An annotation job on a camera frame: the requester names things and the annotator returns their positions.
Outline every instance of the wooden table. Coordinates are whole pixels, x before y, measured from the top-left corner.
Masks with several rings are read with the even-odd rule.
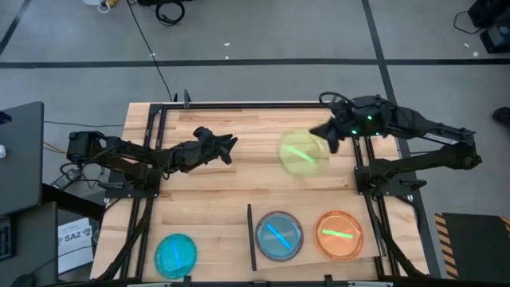
[[[143,144],[149,106],[150,103],[130,104],[123,140]],[[314,178],[297,179],[280,166],[277,146],[281,134],[309,129],[328,117],[325,108],[170,110],[163,148],[195,140],[192,132],[199,126],[216,135],[233,133],[239,141],[232,150],[231,165],[215,160],[189,174],[176,173],[162,181],[152,211],[143,281],[165,281],[155,270],[154,252],[159,242],[173,233],[188,234],[197,244],[198,263],[190,274],[192,281],[322,281],[325,274],[331,274],[333,280],[376,279],[373,258],[251,270],[247,204],[268,208],[362,200],[356,190],[355,154],[350,140],[340,144],[339,152],[329,157],[328,168]],[[374,137],[372,141],[376,157],[398,158],[393,138]],[[362,150],[367,163],[364,146]],[[131,205],[132,199],[122,199],[104,216],[91,278],[103,273],[122,247]],[[394,240],[414,265],[427,273],[412,207],[387,197],[386,208]],[[357,212],[367,212],[366,206]],[[135,246],[131,253],[131,276],[135,273],[138,250]],[[389,274],[387,258],[383,261]]]

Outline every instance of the black stand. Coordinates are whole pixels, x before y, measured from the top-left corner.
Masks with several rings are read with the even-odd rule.
[[[42,202],[55,202],[62,210],[71,211],[97,221],[103,217],[104,206],[87,199],[81,199],[45,183],[42,184]]]

